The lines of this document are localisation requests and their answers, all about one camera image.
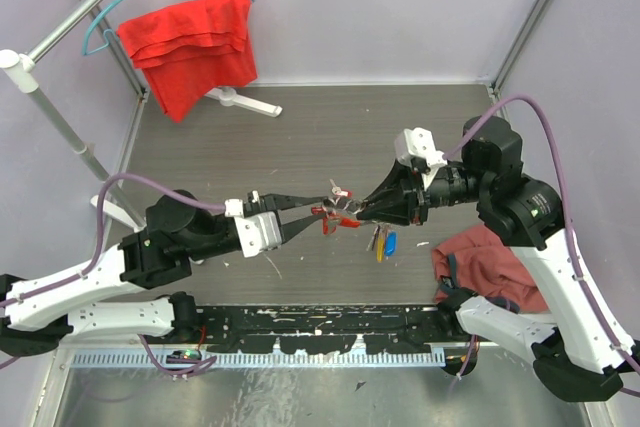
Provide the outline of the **metal key organizer red handle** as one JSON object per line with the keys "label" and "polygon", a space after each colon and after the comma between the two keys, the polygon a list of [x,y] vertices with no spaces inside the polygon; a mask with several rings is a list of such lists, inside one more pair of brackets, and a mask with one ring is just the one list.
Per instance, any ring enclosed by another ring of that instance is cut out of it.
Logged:
{"label": "metal key organizer red handle", "polygon": [[338,227],[358,228],[362,222],[357,219],[361,210],[361,202],[346,198],[326,198],[320,206],[312,207],[313,215],[322,216],[322,232],[331,235]]}

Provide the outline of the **silver key with red tag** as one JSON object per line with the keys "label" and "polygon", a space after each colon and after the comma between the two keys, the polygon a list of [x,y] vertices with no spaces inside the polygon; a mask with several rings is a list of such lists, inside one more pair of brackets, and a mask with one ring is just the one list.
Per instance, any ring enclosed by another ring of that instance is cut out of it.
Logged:
{"label": "silver key with red tag", "polygon": [[338,186],[335,181],[333,179],[330,179],[330,184],[331,184],[331,192],[334,196],[336,197],[344,197],[344,198],[351,198],[352,197],[352,192],[349,190],[345,190],[342,189],[340,186]]}

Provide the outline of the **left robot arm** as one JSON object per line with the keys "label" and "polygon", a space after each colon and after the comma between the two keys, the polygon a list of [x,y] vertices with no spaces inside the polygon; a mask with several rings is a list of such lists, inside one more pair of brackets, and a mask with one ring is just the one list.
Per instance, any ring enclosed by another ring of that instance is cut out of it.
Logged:
{"label": "left robot arm", "polygon": [[276,249],[323,218],[322,202],[251,193],[216,213],[186,191],[163,196],[148,208],[144,229],[85,263],[36,280],[3,275],[1,350],[30,357],[55,350],[64,338],[127,334],[191,342],[203,325],[192,296],[178,292],[148,303],[116,297],[187,278],[197,261]]}

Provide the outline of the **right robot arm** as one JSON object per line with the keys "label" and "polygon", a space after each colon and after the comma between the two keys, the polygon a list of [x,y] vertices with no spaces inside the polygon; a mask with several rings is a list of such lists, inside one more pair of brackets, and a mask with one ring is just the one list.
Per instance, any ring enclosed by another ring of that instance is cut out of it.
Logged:
{"label": "right robot arm", "polygon": [[490,340],[530,363],[536,377],[566,402],[604,402],[623,389],[622,374],[639,359],[639,343],[620,326],[588,277],[558,193],[523,173],[522,139],[509,123],[472,118],[461,159],[449,163],[430,131],[405,129],[395,162],[356,217],[421,225],[433,208],[473,203],[485,227],[523,264],[554,325],[498,306],[471,287],[453,285],[437,304],[444,337]]}

